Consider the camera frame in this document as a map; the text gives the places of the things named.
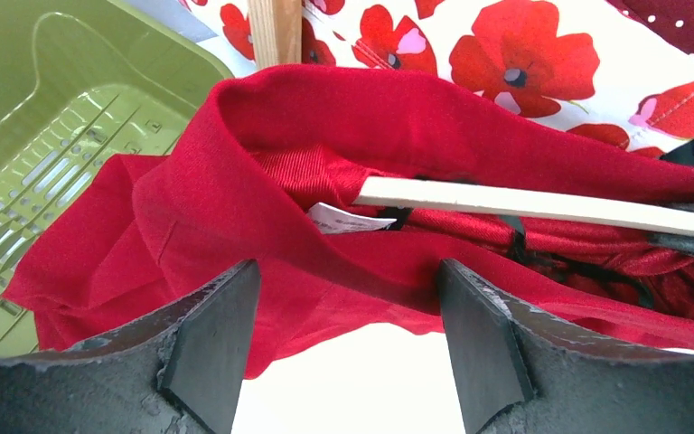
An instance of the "red fabric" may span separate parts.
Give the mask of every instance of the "red fabric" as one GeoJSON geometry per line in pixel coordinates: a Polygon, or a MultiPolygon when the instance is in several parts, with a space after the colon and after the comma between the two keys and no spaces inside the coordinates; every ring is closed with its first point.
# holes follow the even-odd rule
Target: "red fabric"
{"type": "MultiPolygon", "coordinates": [[[[36,312],[42,348],[64,349],[255,258],[263,288],[254,377],[369,323],[442,331],[434,275],[441,259],[455,258],[584,326],[694,348],[692,319],[613,300],[588,279],[570,282],[581,290],[563,286],[505,259],[510,230],[492,216],[416,210],[402,231],[322,235],[304,210],[325,202],[375,215],[350,206],[369,175],[694,202],[694,167],[542,127],[423,72],[285,66],[220,83],[171,156],[111,158],[28,251],[5,295],[36,312]]],[[[694,259],[649,247],[639,231],[524,223],[529,248],[644,277],[661,311],[694,318],[694,259]]]]}

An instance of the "white tag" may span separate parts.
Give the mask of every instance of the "white tag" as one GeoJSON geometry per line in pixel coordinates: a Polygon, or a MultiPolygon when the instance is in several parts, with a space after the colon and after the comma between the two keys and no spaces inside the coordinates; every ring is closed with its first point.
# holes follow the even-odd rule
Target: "white tag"
{"type": "Polygon", "coordinates": [[[322,202],[313,205],[307,212],[307,217],[322,233],[326,234],[378,231],[397,221],[397,219],[377,219],[350,214],[322,202]]]}

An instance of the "poppy flower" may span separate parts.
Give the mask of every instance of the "poppy flower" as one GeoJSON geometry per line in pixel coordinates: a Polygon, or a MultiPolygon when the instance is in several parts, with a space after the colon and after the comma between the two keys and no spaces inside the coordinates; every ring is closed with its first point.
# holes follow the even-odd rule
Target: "poppy flower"
{"type": "Polygon", "coordinates": [[[326,15],[336,14],[344,7],[344,0],[310,0],[310,3],[326,15]]]}
{"type": "Polygon", "coordinates": [[[254,44],[251,41],[251,25],[249,19],[243,16],[243,13],[233,4],[224,5],[220,9],[220,18],[222,20],[222,32],[228,38],[238,52],[243,54],[243,57],[254,60],[254,44]]]}
{"type": "Polygon", "coordinates": [[[655,146],[648,146],[648,147],[641,147],[640,149],[636,149],[632,151],[632,154],[636,154],[638,156],[646,156],[648,158],[661,158],[664,156],[666,153],[660,150],[658,147],[655,146]]]}
{"type": "Polygon", "coordinates": [[[435,13],[435,8],[445,0],[416,0],[419,19],[429,18],[435,13]]]}
{"type": "Polygon", "coordinates": [[[624,150],[629,146],[629,134],[623,128],[613,124],[581,124],[567,132],[593,138],[624,150]]]}
{"type": "Polygon", "coordinates": [[[313,25],[306,19],[302,19],[302,63],[336,65],[336,59],[334,59],[328,45],[315,38],[313,25]]]}
{"type": "Polygon", "coordinates": [[[558,37],[558,23],[550,2],[502,0],[485,7],[474,36],[463,36],[451,52],[453,82],[525,118],[558,113],[556,99],[591,98],[600,65],[592,37],[558,37]]]}
{"type": "Polygon", "coordinates": [[[352,52],[369,68],[402,68],[437,75],[435,54],[421,29],[407,16],[393,28],[392,16],[382,5],[363,12],[361,38],[352,52]]]}
{"type": "Polygon", "coordinates": [[[629,122],[678,139],[694,137],[694,81],[645,97],[629,122]]]}

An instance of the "green plastic basket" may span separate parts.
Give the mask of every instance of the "green plastic basket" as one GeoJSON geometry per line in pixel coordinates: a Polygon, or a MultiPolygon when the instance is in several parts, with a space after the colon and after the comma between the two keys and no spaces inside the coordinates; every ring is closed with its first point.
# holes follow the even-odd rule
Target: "green plastic basket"
{"type": "MultiPolygon", "coordinates": [[[[228,77],[120,1],[0,0],[0,296],[106,159],[170,152],[228,77]]],[[[36,349],[33,314],[0,298],[0,357],[36,349]]]]}

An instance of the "wooden stick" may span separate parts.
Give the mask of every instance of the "wooden stick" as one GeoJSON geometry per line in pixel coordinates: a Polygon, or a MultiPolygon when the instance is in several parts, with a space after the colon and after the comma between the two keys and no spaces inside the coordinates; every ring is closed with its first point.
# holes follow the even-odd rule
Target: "wooden stick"
{"type": "Polygon", "coordinates": [[[249,0],[249,23],[259,69],[302,61],[301,0],[249,0]]]}
{"type": "Polygon", "coordinates": [[[694,212],[480,185],[372,176],[355,204],[540,217],[694,236],[694,212]]]}

